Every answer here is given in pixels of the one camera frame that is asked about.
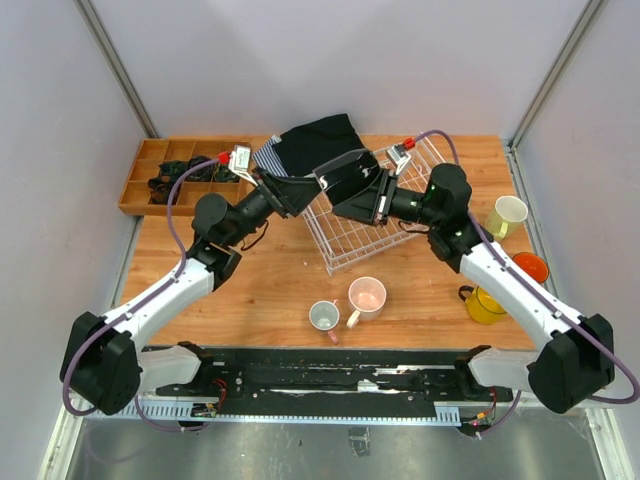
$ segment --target pink handle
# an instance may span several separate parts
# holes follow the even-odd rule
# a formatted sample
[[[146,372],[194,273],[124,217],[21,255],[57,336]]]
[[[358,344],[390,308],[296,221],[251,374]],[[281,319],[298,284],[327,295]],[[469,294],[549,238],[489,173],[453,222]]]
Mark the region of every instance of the pink handle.
[[[329,335],[329,338],[331,339],[334,345],[338,344],[338,337],[336,336],[336,332],[334,332],[333,330],[329,330],[327,332],[327,335]]]

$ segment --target metal floor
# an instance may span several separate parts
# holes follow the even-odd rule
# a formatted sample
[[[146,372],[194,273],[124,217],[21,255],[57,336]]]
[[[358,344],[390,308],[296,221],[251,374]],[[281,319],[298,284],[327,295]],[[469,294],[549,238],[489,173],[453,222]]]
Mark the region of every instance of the metal floor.
[[[85,423],[68,480],[605,478],[583,411],[518,408],[482,441],[452,427],[371,426],[367,443],[362,428],[344,425],[217,423],[171,434],[140,421]]]

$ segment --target mug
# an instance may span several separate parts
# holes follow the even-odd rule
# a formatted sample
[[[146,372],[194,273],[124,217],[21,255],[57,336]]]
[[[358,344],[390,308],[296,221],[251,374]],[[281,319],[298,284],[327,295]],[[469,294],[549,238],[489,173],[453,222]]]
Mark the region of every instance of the mug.
[[[473,288],[463,285],[458,289],[458,296],[467,306],[467,312],[471,318],[483,325],[492,325],[507,313],[491,295],[480,287]]]
[[[497,240],[503,240],[515,232],[529,215],[527,204],[518,197],[506,195],[498,198],[484,227]]]
[[[347,327],[355,327],[360,320],[373,320],[380,315],[386,301],[387,290],[380,280],[372,277],[358,278],[349,287],[349,306],[353,313],[347,321]]]
[[[309,321],[318,330],[327,332],[335,345],[338,344],[338,337],[333,329],[340,321],[340,311],[333,303],[326,300],[314,303],[309,309]]]

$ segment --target yellow mug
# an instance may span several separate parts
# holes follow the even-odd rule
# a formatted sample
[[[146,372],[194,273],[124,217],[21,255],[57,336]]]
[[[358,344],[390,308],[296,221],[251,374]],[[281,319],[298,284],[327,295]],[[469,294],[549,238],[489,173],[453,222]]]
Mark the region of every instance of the yellow mug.
[[[513,195],[505,195],[496,200],[484,227],[496,241],[500,241],[515,232],[528,215],[526,203]]]
[[[483,325],[492,325],[506,315],[504,308],[491,295],[480,287],[463,285],[458,289],[458,296],[467,306],[471,318]]]

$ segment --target cup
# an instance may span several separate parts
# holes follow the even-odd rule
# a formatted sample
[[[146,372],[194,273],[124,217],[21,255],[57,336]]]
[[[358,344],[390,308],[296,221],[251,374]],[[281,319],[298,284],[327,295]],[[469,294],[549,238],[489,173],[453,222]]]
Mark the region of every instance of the cup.
[[[380,280],[372,277],[361,277],[349,287],[349,306],[353,312],[347,321],[347,327],[353,328],[362,321],[369,321],[380,315],[387,290]]]
[[[316,302],[309,309],[309,321],[311,325],[322,332],[327,332],[331,341],[337,345],[338,337],[333,331],[340,321],[340,312],[338,307],[326,300]]]
[[[549,267],[534,253],[516,253],[513,256],[513,262],[538,283],[544,283],[549,278]]]
[[[458,289],[458,296],[467,306],[471,318],[483,325],[492,325],[506,315],[504,308],[491,295],[480,287],[463,285]]]
[[[515,232],[527,219],[527,215],[527,204],[518,197],[507,195],[496,200],[484,226],[497,241],[500,241]]]

